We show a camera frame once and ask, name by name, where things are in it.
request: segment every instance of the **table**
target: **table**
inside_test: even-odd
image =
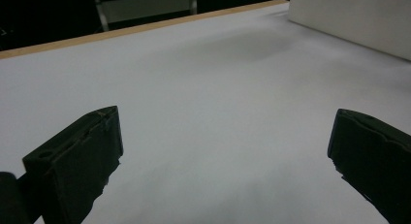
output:
[[[338,108],[411,133],[411,63],[256,7],[1,54],[1,170],[118,105],[125,154],[84,224],[386,223],[327,147]]]

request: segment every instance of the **white tabletop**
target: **white tabletop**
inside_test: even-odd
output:
[[[387,223],[327,157],[338,108],[411,133],[411,63],[288,4],[0,60],[0,169],[118,105],[124,156],[84,224]]]

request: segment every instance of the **dark background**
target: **dark background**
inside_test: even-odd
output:
[[[199,14],[264,1],[268,0],[197,0]],[[139,19],[118,23],[111,29],[186,15],[188,13]],[[94,0],[0,0],[0,50],[101,31]]]

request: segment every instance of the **white table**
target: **white table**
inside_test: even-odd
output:
[[[338,108],[411,133],[411,63],[288,4],[0,60],[0,169],[118,105],[125,154],[92,223],[387,223],[340,178]]]

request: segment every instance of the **wooden table edge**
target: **wooden table edge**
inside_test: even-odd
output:
[[[86,36],[77,37],[73,39],[45,43],[45,44],[31,46],[31,47],[4,50],[4,51],[0,51],[0,59],[21,56],[21,55],[25,55],[29,53],[41,52],[41,51],[52,50],[52,49],[57,49],[57,48],[72,47],[72,46],[76,46],[80,44],[101,41],[101,40],[105,40],[109,38],[129,35],[133,33],[144,32],[144,31],[167,27],[167,26],[171,26],[175,24],[184,23],[184,22],[190,22],[190,21],[195,21],[195,20],[210,18],[210,17],[215,17],[215,16],[223,16],[223,15],[228,15],[228,14],[246,12],[246,11],[265,8],[269,6],[284,4],[284,3],[288,3],[288,1],[272,0],[272,1],[264,2],[264,3],[251,4],[251,5],[246,5],[246,6],[241,6],[241,7],[231,8],[231,9],[225,9],[225,10],[220,10],[220,11],[215,11],[215,12],[210,12],[210,13],[194,15],[194,16],[174,18],[174,19],[153,22],[153,23],[148,23],[148,24],[129,27],[129,28],[113,30],[109,32],[86,35]]]

